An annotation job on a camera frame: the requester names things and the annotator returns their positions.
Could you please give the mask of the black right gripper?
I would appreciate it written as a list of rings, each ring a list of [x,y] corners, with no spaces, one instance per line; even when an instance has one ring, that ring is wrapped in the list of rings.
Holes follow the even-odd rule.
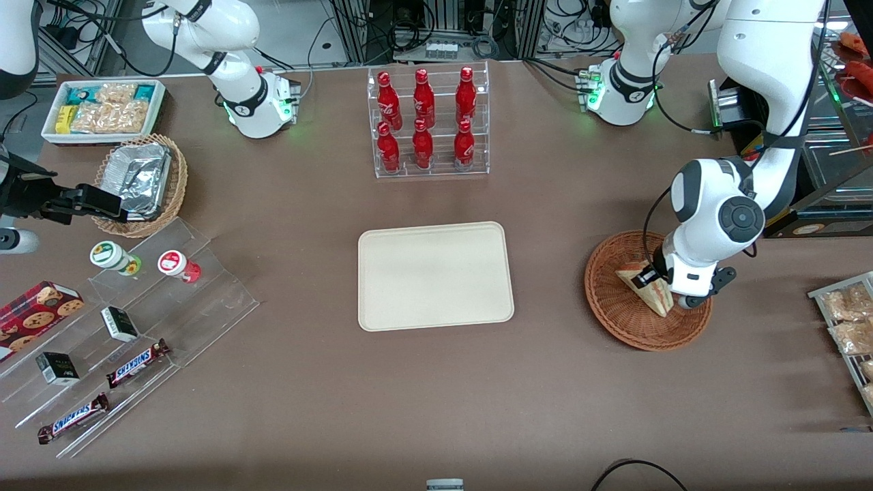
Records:
[[[64,189],[53,181],[57,172],[22,158],[2,158],[3,215],[37,218],[69,226],[76,215],[96,215],[103,220],[128,223],[122,198],[86,183]]]

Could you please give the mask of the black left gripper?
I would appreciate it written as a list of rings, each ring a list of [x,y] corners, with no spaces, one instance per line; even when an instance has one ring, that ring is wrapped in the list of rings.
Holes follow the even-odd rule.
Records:
[[[636,290],[642,290],[656,280],[663,279],[672,288],[673,283],[673,254],[672,246],[658,246],[652,257],[652,265],[645,265],[635,277],[631,279],[631,286]]]

